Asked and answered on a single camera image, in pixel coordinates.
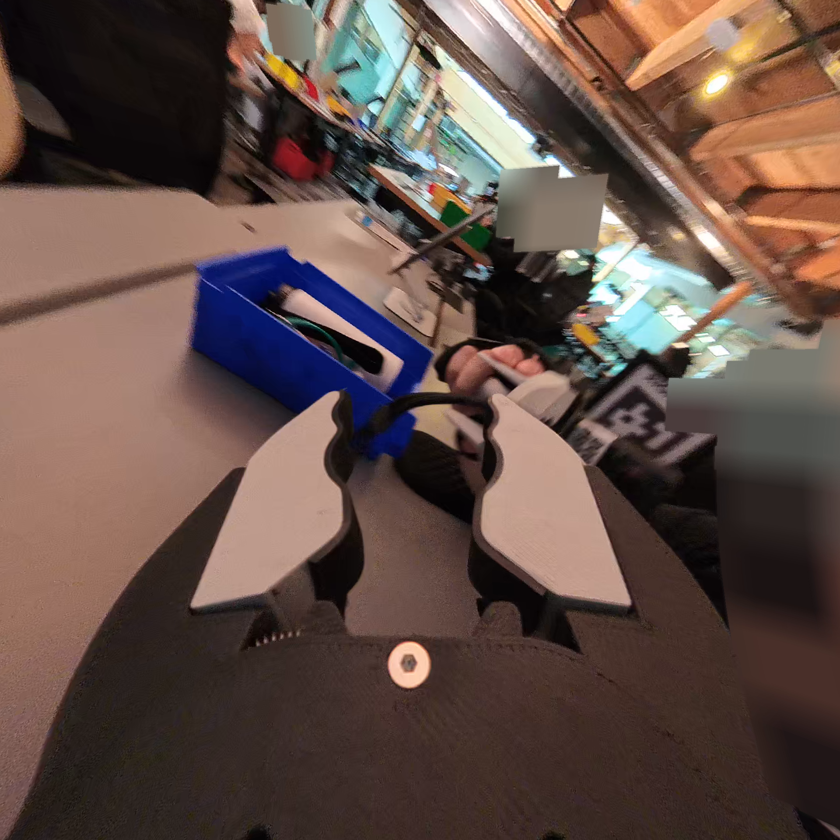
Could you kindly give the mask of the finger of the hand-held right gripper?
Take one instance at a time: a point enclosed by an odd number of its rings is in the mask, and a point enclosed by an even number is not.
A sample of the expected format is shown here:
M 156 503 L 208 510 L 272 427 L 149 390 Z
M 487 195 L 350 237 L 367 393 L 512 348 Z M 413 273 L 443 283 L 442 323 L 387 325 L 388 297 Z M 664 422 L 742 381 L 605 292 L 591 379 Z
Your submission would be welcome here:
M 567 414 L 578 396 L 567 374 L 538 374 L 522 378 L 516 384 L 497 374 L 480 387 L 478 394 L 506 396 L 549 426 L 557 424 Z M 468 454 L 479 455 L 484 445 L 483 426 L 454 408 L 448 409 L 448 420 L 455 428 L 458 446 Z

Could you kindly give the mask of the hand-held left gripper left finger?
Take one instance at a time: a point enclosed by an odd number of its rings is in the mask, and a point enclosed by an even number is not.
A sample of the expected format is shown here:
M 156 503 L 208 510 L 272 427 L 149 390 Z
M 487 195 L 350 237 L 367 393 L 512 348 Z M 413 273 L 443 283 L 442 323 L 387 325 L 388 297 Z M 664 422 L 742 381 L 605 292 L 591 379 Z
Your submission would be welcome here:
M 347 487 L 352 435 L 349 394 L 330 392 L 256 450 L 193 594 L 194 613 L 267 606 L 305 614 L 316 601 L 344 612 L 364 568 Z

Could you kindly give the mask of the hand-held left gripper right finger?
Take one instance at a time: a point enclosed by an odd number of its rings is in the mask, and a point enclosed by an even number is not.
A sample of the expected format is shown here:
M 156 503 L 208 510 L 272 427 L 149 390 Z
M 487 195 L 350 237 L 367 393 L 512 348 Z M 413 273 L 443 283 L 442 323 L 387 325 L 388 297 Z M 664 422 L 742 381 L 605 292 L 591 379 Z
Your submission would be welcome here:
M 509 397 L 492 396 L 489 409 L 475 547 L 562 606 L 628 613 L 632 598 L 582 459 Z

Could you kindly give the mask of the blue plastic bin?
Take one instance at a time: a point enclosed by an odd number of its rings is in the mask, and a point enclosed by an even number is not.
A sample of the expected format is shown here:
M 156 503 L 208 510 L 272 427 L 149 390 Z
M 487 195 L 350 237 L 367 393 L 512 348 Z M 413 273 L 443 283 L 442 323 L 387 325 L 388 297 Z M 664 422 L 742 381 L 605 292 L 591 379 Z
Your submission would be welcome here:
M 392 400 L 416 392 L 433 352 L 384 315 L 385 283 L 364 288 L 331 278 L 287 248 L 268 248 L 198 264 L 192 347 L 285 408 L 301 413 L 328 392 L 346 391 L 360 430 Z M 282 284 L 300 289 L 402 362 L 385 391 L 262 308 Z

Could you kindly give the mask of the black oblong object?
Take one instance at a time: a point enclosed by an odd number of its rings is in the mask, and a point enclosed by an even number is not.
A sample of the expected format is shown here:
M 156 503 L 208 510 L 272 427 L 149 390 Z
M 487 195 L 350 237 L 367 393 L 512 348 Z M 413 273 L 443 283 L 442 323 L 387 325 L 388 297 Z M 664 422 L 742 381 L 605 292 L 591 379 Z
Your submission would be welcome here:
M 382 351 L 373 344 L 359 340 L 345 331 L 330 324 L 311 321 L 312 325 L 320 328 L 333 338 L 342 353 L 349 357 L 362 370 L 373 375 L 380 375 L 384 370 L 385 357 Z

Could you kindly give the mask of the person's right hand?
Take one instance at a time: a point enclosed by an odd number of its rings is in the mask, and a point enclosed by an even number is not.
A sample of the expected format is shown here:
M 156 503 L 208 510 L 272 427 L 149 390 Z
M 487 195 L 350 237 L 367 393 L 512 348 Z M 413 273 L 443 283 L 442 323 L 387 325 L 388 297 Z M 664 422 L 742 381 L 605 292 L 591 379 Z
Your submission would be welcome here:
M 480 350 L 475 343 L 466 343 L 452 353 L 444 368 L 444 382 L 457 396 L 475 396 L 499 371 L 501 365 L 518 376 L 530 378 L 546 371 L 541 357 L 518 344 L 502 344 Z

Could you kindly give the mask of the white monitor stand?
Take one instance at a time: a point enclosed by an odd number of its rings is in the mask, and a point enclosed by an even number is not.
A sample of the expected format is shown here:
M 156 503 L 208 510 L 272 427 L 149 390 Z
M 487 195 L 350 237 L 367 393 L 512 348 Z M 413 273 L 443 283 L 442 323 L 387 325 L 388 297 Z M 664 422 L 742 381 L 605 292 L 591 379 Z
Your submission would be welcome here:
M 399 269 L 383 304 L 427 339 L 435 335 L 445 306 L 457 313 L 463 311 L 463 301 L 457 290 L 447 285 L 426 261 Z

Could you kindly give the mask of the thin display panel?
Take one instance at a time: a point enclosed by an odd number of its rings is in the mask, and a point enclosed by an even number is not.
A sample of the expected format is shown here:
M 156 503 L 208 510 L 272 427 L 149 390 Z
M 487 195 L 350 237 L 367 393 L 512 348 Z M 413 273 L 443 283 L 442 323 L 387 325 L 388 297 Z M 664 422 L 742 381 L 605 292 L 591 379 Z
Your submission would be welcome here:
M 485 204 L 477 213 L 461 219 L 457 225 L 449 227 L 436 237 L 432 238 L 417 250 L 413 250 L 402 258 L 393 262 L 391 268 L 388 270 L 389 275 L 395 275 L 405 268 L 411 266 L 413 263 L 423 259 L 428 254 L 435 251 L 435 249 L 445 247 L 451 242 L 460 239 L 460 235 L 472 226 L 479 224 L 485 217 L 492 215 L 495 211 L 496 205 L 489 203 Z

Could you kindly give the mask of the white tube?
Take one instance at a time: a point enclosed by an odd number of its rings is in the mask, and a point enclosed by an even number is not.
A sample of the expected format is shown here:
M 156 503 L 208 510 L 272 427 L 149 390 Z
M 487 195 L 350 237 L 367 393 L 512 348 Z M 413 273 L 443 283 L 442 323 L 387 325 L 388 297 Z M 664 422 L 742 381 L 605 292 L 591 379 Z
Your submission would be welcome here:
M 381 341 L 373 338 L 361 328 L 356 327 L 349 320 L 340 316 L 337 312 L 304 290 L 290 287 L 289 285 L 282 285 L 276 292 L 276 299 L 279 303 L 280 315 L 282 317 L 299 319 L 311 325 L 311 321 L 330 324 L 358 340 L 364 340 L 377 347 L 378 350 L 383 352 L 385 357 L 384 370 L 379 375 L 365 372 L 343 353 L 342 357 L 352 363 L 353 369 L 362 379 L 379 391 L 387 393 L 392 389 L 397 376 L 402 372 L 404 366 L 403 359 L 398 354 L 387 349 Z

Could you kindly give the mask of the black office chair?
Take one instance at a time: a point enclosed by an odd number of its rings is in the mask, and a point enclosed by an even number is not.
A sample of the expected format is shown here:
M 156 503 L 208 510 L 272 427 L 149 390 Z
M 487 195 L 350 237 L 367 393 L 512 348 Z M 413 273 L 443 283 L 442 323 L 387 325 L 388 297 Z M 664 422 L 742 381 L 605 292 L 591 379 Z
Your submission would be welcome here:
M 12 72 L 58 111 L 88 163 L 210 193 L 225 144 L 225 1 L 2 2 Z

